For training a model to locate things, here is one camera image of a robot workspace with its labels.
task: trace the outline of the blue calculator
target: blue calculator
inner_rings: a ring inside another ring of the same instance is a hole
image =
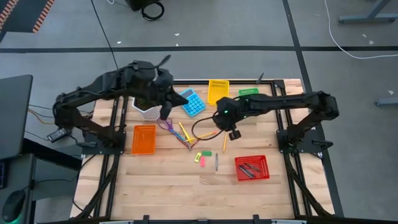
[[[188,116],[196,116],[206,108],[205,103],[201,100],[197,93],[193,91],[193,89],[188,88],[181,92],[180,95],[188,100],[188,104],[182,105],[182,108],[184,108]]]

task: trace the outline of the green eraser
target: green eraser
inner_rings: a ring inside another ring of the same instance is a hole
[[[211,151],[203,151],[201,152],[203,156],[211,156]]]
[[[258,88],[250,88],[250,89],[239,90],[239,96],[255,94],[255,93],[259,93],[259,89]]]

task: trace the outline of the red basket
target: red basket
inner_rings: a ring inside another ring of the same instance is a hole
[[[260,170],[260,172],[256,171],[256,169],[250,168],[246,164],[250,164]],[[246,175],[241,169],[239,169],[239,165],[244,166],[247,170],[250,170],[255,177],[250,178]],[[238,177],[238,181],[242,180],[257,180],[257,179],[269,179],[268,165],[266,156],[244,156],[244,157],[236,157],[235,158],[235,167],[236,167],[236,176]]]

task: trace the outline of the pink eraser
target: pink eraser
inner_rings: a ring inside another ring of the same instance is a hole
[[[202,156],[202,157],[200,158],[200,166],[201,166],[201,167],[204,167],[204,166],[205,166],[205,157],[204,157],[204,156]]]

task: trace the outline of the scissors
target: scissors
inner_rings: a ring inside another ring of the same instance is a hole
[[[182,144],[184,144],[190,151],[192,150],[189,144],[184,143],[185,139],[179,134],[177,133],[174,128],[173,128],[173,120],[171,119],[166,119],[166,120],[161,120],[158,119],[157,120],[157,124],[159,125],[160,128],[164,129],[164,130],[168,130],[170,131],[172,134],[174,134],[178,140],[180,140],[180,142]]]

